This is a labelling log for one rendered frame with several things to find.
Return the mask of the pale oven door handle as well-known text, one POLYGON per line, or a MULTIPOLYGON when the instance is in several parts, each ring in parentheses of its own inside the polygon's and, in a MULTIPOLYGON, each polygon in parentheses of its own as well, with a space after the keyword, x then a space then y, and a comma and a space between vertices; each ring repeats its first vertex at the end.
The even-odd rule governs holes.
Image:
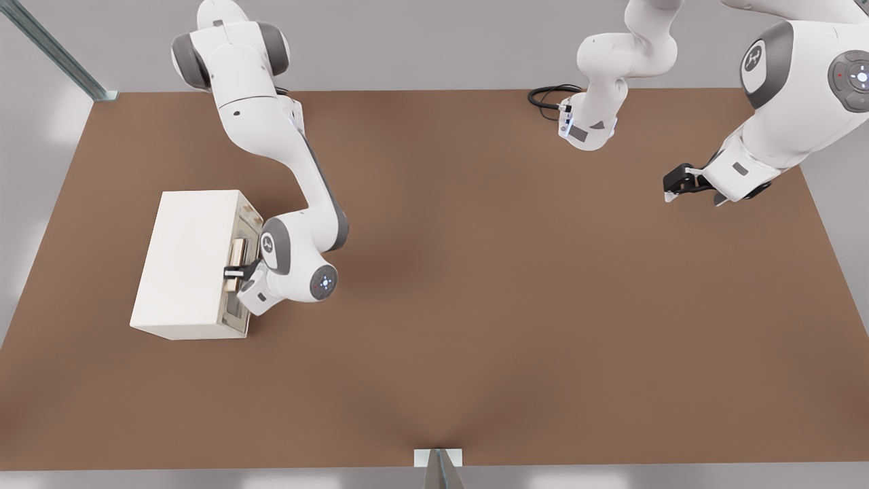
MULTIPOLYGON (((229 264, 225 268, 244 268, 244 262, 247 251, 247 240, 245 238, 235 238, 231 242, 229 254, 229 264)), ((225 280, 223 290, 226 292, 237 292, 239 280, 225 280)))

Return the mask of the oven door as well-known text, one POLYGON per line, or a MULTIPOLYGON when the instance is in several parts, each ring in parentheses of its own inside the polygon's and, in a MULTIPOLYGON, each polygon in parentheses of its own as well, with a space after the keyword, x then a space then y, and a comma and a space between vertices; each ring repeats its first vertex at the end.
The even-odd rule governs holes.
MULTIPOLYGON (((244 264, 247 266, 259 257, 259 233, 263 229, 263 219, 252 207, 247 198, 239 195, 236 208, 236 216, 233 220, 233 228, 230 233, 229 259, 231 242, 235 238, 247 240, 247 251, 244 264)), ((243 306, 237 292, 226 292, 221 286, 221 309, 219 313, 220 324, 229 328, 231 338, 245 338, 248 331, 248 320, 251 313, 243 306)))

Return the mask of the white oven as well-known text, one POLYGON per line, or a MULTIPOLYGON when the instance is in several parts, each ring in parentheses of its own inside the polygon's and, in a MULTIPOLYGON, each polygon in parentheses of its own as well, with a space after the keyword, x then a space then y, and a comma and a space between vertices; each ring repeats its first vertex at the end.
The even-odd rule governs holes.
POLYGON ((162 193, 131 327, 168 340, 231 338, 219 313, 239 195, 162 193))

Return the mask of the silver frame post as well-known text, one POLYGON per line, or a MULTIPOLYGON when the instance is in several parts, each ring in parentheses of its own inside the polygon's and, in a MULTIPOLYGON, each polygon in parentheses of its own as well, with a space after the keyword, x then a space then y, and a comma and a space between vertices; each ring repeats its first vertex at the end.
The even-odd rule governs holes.
POLYGON ((457 467, 463 465, 460 448, 413 450, 413 467, 425 467, 423 489, 465 489, 457 467))
POLYGON ((119 92, 106 90, 55 37, 34 18, 19 0, 0 0, 0 12, 22 31, 61 71, 93 101, 115 101, 119 92))

